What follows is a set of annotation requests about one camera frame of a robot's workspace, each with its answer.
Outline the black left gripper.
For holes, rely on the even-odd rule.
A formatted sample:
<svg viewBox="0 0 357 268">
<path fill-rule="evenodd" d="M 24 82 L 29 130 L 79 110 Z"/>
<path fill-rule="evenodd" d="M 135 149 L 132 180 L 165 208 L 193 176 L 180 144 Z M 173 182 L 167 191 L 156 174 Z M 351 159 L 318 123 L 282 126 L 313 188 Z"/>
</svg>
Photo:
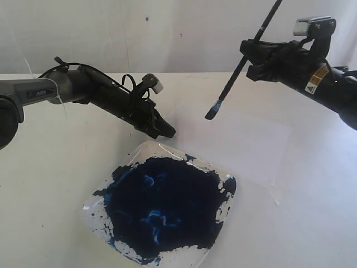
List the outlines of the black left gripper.
<svg viewBox="0 0 357 268">
<path fill-rule="evenodd" d="M 158 136 L 173 138 L 176 130 L 155 109 L 150 99 L 131 100 L 128 94 L 118 97 L 117 117 L 131 124 L 136 130 L 156 139 Z"/>
</svg>

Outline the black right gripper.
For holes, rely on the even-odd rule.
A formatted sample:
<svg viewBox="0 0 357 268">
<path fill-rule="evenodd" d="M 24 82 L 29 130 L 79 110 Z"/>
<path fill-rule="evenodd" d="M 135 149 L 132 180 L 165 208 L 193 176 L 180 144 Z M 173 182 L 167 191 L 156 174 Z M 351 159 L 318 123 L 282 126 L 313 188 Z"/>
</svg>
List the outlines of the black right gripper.
<svg viewBox="0 0 357 268">
<path fill-rule="evenodd" d="M 246 77 L 254 82 L 280 82 L 282 84 L 307 84 L 315 70 L 315 57 L 303 46 L 311 40 L 281 43 L 243 40 L 240 52 L 248 60 L 267 60 L 274 52 L 272 64 L 251 65 Z"/>
</svg>

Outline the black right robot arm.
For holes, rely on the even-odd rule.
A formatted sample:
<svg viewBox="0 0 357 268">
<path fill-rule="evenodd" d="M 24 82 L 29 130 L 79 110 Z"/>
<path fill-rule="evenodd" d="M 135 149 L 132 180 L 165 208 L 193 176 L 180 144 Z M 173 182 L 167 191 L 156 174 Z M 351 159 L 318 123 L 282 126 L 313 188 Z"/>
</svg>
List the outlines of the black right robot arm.
<svg viewBox="0 0 357 268">
<path fill-rule="evenodd" d="M 330 66 L 298 41 L 283 43 L 244 40 L 240 52 L 251 63 L 250 80 L 282 83 L 334 111 L 356 129 L 356 72 Z"/>
</svg>

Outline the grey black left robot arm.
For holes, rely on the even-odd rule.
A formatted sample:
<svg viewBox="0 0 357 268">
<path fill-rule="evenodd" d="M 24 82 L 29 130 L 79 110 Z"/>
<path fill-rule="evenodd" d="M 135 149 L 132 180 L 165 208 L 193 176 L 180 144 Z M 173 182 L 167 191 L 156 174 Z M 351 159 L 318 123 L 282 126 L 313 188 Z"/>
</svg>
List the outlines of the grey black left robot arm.
<svg viewBox="0 0 357 268">
<path fill-rule="evenodd" d="M 153 139 L 173 137 L 176 130 L 161 117 L 149 97 L 150 91 L 158 94 L 163 89 L 159 79 L 153 74 L 146 74 L 140 83 L 128 74 L 123 78 L 130 79 L 131 90 L 89 65 L 71 70 L 64 64 L 35 79 L 1 80 L 1 148 L 12 141 L 24 121 L 23 108 L 44 101 L 92 103 Z"/>
</svg>

